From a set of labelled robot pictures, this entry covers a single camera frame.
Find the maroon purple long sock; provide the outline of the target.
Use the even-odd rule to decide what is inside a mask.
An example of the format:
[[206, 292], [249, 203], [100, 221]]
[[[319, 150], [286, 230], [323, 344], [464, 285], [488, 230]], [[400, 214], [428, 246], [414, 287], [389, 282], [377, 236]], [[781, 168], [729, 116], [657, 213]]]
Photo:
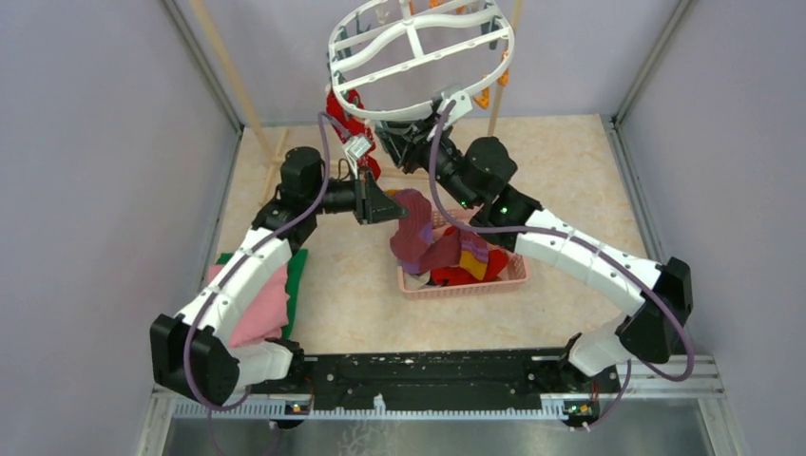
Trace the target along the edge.
[[408, 215], [398, 220], [390, 248], [401, 262], [416, 263], [432, 245], [432, 204], [419, 190], [411, 188], [397, 191], [393, 198]]
[[453, 287], [498, 279], [509, 262], [507, 254], [468, 231], [453, 226], [437, 236], [428, 224], [399, 229], [390, 248], [403, 272], [425, 275], [430, 286]]

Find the red patterned sock pair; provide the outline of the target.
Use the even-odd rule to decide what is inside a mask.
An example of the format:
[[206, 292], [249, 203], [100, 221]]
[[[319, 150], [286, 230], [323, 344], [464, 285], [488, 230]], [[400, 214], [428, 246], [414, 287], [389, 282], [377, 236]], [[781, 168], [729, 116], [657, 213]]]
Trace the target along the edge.
[[377, 160], [372, 156], [373, 152], [376, 149], [376, 144], [374, 141], [374, 134], [372, 129], [365, 124], [365, 121], [357, 116], [350, 114], [346, 111], [341, 104], [336, 99], [336, 95], [334, 91], [329, 88], [327, 97], [326, 97], [326, 106], [325, 112], [338, 120], [338, 122], [349, 132], [349, 135], [343, 133], [337, 127], [334, 127], [334, 131], [336, 132], [337, 136], [341, 143], [345, 143], [349, 140], [350, 136], [357, 136], [363, 135], [370, 143], [369, 150], [358, 160], [358, 164], [360, 166], [368, 167], [374, 178], [377, 180], [381, 176], [381, 169], [377, 162]]

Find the white plastic clip hanger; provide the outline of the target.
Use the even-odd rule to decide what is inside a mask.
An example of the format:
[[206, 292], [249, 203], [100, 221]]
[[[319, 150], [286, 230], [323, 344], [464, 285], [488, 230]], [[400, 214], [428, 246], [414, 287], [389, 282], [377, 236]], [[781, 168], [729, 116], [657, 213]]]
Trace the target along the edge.
[[491, 99], [516, 23], [496, 1], [365, 1], [330, 33], [328, 88], [368, 122], [425, 118], [439, 91], [460, 85], [472, 98], [485, 75]]

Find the pink plastic basket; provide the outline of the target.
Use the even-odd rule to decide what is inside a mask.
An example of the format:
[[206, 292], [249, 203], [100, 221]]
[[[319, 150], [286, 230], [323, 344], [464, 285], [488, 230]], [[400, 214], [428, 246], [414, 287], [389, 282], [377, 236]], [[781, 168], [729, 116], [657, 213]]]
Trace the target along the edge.
[[[435, 234], [440, 236], [448, 226], [455, 225], [446, 220], [440, 213], [432, 210], [432, 229]], [[454, 287], [430, 286], [426, 283], [427, 277], [425, 275], [411, 276], [405, 274], [399, 266], [398, 260], [393, 256], [397, 260], [396, 273], [400, 291], [408, 299], [436, 299], [461, 295], [488, 295], [515, 291], [520, 288], [528, 280], [529, 276], [528, 266], [524, 259], [490, 243], [489, 245], [509, 255], [509, 264], [500, 274], [499, 280]]]

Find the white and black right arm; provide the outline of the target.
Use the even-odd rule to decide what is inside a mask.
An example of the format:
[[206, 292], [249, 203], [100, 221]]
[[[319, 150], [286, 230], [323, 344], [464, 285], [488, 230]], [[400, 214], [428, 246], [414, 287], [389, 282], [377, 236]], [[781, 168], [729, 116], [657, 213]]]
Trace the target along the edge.
[[517, 165], [495, 136], [460, 150], [435, 116], [380, 122], [374, 133], [398, 169], [426, 171], [431, 186], [474, 210], [464, 229], [573, 276], [621, 310], [615, 320], [569, 339], [557, 366], [565, 389], [582, 391], [604, 369], [633, 358], [673, 382], [692, 374], [694, 349], [683, 329], [693, 308], [686, 262], [632, 256], [573, 228], [510, 184]]

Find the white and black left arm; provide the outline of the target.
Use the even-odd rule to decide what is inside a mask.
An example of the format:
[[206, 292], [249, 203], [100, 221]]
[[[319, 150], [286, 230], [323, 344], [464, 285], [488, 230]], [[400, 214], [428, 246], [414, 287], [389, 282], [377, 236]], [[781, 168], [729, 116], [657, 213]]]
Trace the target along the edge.
[[197, 296], [149, 328], [157, 385], [215, 410], [228, 409], [235, 390], [270, 381], [282, 392], [303, 384], [298, 344], [264, 336], [243, 348], [229, 345], [237, 324], [271, 276], [317, 228], [320, 214], [351, 213], [360, 224], [402, 219], [407, 211], [359, 164], [364, 138], [343, 144], [347, 180], [330, 175], [327, 153], [309, 146], [288, 151], [275, 195], [257, 212], [241, 246]]

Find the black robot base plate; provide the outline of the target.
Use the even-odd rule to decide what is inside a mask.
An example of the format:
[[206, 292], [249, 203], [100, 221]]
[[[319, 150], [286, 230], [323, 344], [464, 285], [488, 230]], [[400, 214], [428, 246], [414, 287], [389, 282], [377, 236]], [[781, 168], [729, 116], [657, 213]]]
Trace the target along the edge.
[[320, 392], [329, 386], [499, 385], [539, 393], [615, 393], [610, 367], [588, 378], [560, 362], [561, 348], [307, 354], [282, 380], [252, 387], [257, 394]]

